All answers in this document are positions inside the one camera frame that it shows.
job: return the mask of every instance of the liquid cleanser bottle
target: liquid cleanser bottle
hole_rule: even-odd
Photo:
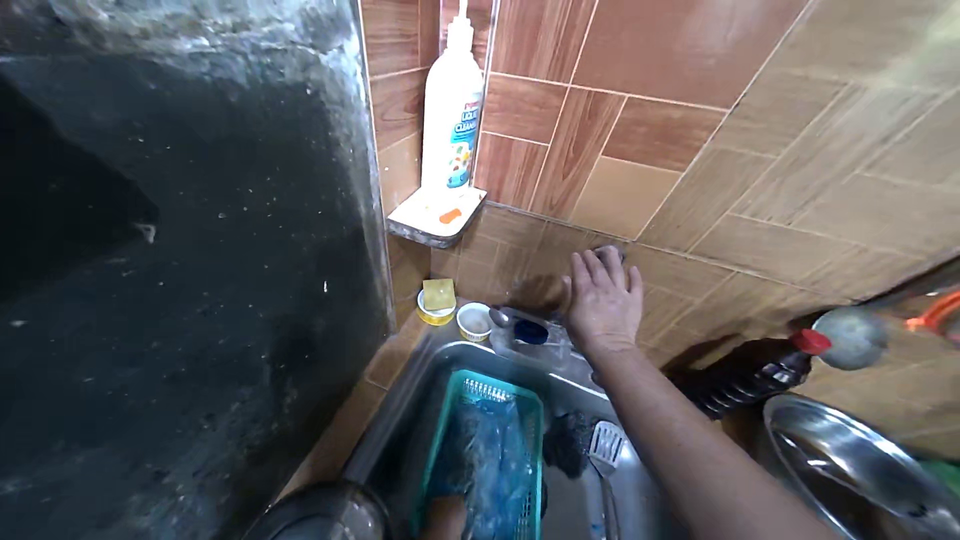
[[[444,53],[426,77],[421,187],[452,193],[469,185],[483,99],[483,71],[472,47],[467,0],[460,0],[460,13],[446,27]]]

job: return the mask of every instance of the dish rack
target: dish rack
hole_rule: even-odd
[[[444,396],[444,406],[440,411],[440,419],[437,422],[437,431],[433,435],[433,443],[430,445],[430,456],[427,460],[426,471],[423,474],[423,482],[420,486],[420,500],[417,504],[418,512],[414,517],[414,533],[420,531],[420,515],[426,507],[427,486],[430,483],[430,475],[433,473],[433,466],[437,460],[437,453],[444,441],[446,427],[449,423],[450,409],[457,402],[476,403],[480,400],[489,400],[495,402],[516,401],[516,409],[520,415],[520,421],[524,427],[524,438],[526,439],[527,449],[530,451],[528,457],[534,470],[530,486],[527,490],[527,501],[520,514],[520,518],[514,527],[515,540],[540,540],[540,505],[541,505],[541,486],[543,479],[543,402],[534,392],[509,384],[502,380],[487,377],[470,370],[455,371],[446,384],[446,394]]]

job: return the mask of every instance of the plastic bottle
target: plastic bottle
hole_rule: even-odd
[[[446,27],[446,48],[426,77],[420,186],[438,191],[469,185],[483,99],[483,71],[473,59],[467,0]]]
[[[703,370],[682,374],[673,382],[711,420],[719,420],[731,409],[799,385],[810,373],[810,358],[830,346],[825,335],[810,329],[798,331],[789,339],[754,339]]]

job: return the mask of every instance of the kitchen sink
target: kitchen sink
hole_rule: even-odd
[[[547,427],[553,418],[574,410],[619,425],[607,396],[590,379],[582,356],[558,355],[550,347],[538,355],[530,346],[525,354],[498,354],[485,344],[464,341],[456,325],[431,328],[344,469],[345,478],[366,484],[383,501],[396,538],[412,537],[411,518],[417,511],[446,382],[453,372],[469,369],[536,392],[543,401]],[[620,538],[687,537],[632,446],[623,451],[610,480]],[[543,538],[604,538],[601,484],[592,467],[569,479],[559,469],[544,465],[543,483]]]

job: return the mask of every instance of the sponge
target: sponge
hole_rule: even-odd
[[[423,307],[429,311],[449,309],[457,306],[457,297],[453,294],[453,280],[424,280]]]

